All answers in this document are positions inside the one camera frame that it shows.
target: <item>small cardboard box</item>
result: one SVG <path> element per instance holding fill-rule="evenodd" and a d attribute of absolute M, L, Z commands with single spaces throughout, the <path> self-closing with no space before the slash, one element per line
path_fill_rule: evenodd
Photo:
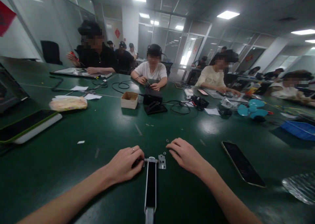
<path fill-rule="evenodd" d="M 121 97 L 121 107 L 136 109 L 138 105 L 138 94 L 134 92 L 125 92 Z"/>

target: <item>smartphone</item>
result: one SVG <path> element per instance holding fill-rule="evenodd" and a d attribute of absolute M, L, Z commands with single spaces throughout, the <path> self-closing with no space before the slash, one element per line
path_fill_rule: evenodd
<path fill-rule="evenodd" d="M 58 112 L 53 110 L 40 110 L 0 129 L 0 143 L 13 142 L 57 114 Z"/>
<path fill-rule="evenodd" d="M 202 95 L 208 96 L 208 94 L 207 94 L 205 91 L 203 91 L 202 89 L 198 89 L 198 91 L 199 91 Z"/>
<path fill-rule="evenodd" d="M 248 159 L 245 157 L 240 148 L 233 143 L 222 141 L 221 145 L 241 178 L 250 185 L 265 188 L 266 184 L 259 174 L 255 171 Z"/>
<path fill-rule="evenodd" d="M 181 83 L 178 83 L 178 82 L 174 82 L 175 84 L 175 87 L 178 88 L 178 89 L 183 89 L 183 87 L 181 86 Z"/>

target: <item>red decoration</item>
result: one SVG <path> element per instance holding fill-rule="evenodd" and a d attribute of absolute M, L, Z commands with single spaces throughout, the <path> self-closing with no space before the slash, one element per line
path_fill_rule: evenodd
<path fill-rule="evenodd" d="M 116 29 L 116 30 L 115 30 L 115 35 L 116 35 L 116 37 L 117 37 L 117 38 L 119 38 L 119 36 L 120 36 L 120 32 L 119 32 L 119 30 L 118 30 L 118 29 Z"/>
<path fill-rule="evenodd" d="M 0 36 L 3 37 L 16 14 L 0 1 Z"/>

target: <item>white shirt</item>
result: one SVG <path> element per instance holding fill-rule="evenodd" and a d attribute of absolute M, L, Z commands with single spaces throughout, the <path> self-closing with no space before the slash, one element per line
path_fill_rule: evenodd
<path fill-rule="evenodd" d="M 148 61 L 141 63 L 135 68 L 135 71 L 139 76 L 145 76 L 148 79 L 161 80 L 162 78 L 167 77 L 166 67 L 162 63 L 158 63 L 153 73 L 150 72 L 150 64 Z"/>
<path fill-rule="evenodd" d="M 212 66 L 206 66 L 202 71 L 201 75 L 195 86 L 201 86 L 202 83 L 207 83 L 215 87 L 225 87 L 223 72 L 215 72 Z"/>
<path fill-rule="evenodd" d="M 130 50 L 130 48 L 127 50 L 127 52 L 129 52 L 132 56 L 137 55 L 137 51 L 136 51 L 135 48 L 134 48 L 134 51 L 133 51 L 133 52 Z"/>
<path fill-rule="evenodd" d="M 276 92 L 271 93 L 271 96 L 274 96 L 277 98 L 288 98 L 291 96 L 296 96 L 296 94 L 298 92 L 298 90 L 294 87 L 285 87 L 283 85 L 283 82 L 273 83 L 269 87 L 274 87 L 274 86 L 283 88 L 283 90 L 281 90 L 281 91 L 276 91 Z"/>

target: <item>green tabletop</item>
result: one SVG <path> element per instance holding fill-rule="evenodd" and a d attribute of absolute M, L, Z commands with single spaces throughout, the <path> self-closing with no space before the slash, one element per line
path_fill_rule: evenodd
<path fill-rule="evenodd" d="M 56 82 L 49 78 L 49 71 L 62 66 L 7 58 L 0 58 L 0 62 L 31 97 L 2 115 L 2 126 L 48 108 L 51 98 L 67 93 L 50 89 Z M 61 77 L 64 81 L 60 88 L 95 87 L 91 79 Z M 167 152 L 167 169 L 157 172 L 155 223 L 226 223 L 208 188 L 182 169 L 165 148 L 167 139 L 172 141 L 177 137 L 191 143 L 263 223 L 313 222 L 315 207 L 298 201 L 281 185 L 285 177 L 315 169 L 315 150 L 310 143 L 283 132 L 276 125 L 262 126 L 236 114 L 225 120 L 192 108 L 190 114 L 180 115 L 170 111 L 171 105 L 166 105 L 167 113 L 147 116 L 141 96 L 137 109 L 121 108 L 122 94 L 114 91 L 111 84 L 124 80 L 130 80 L 130 76 L 116 74 L 108 78 L 109 87 L 96 90 L 103 95 L 101 99 L 88 101 L 86 110 L 62 113 L 59 122 L 0 158 L 3 223 L 17 222 L 107 164 L 119 149 L 136 145 L 144 151 L 145 157 L 157 158 Z M 136 82 L 129 83 L 128 91 L 144 92 Z M 195 94 L 200 96 L 196 89 L 193 88 Z M 185 99 L 184 91 L 172 82 L 161 92 L 164 101 Z M 211 96 L 205 99 L 212 107 L 219 103 Z M 265 100 L 270 103 L 265 108 L 277 117 L 281 115 L 274 105 L 296 107 L 279 99 Z M 234 142 L 241 148 L 264 179 L 266 189 L 241 180 L 220 146 L 221 141 Z M 133 180 L 99 194 L 73 223 L 144 223 L 145 182 L 146 170 L 143 169 Z"/>

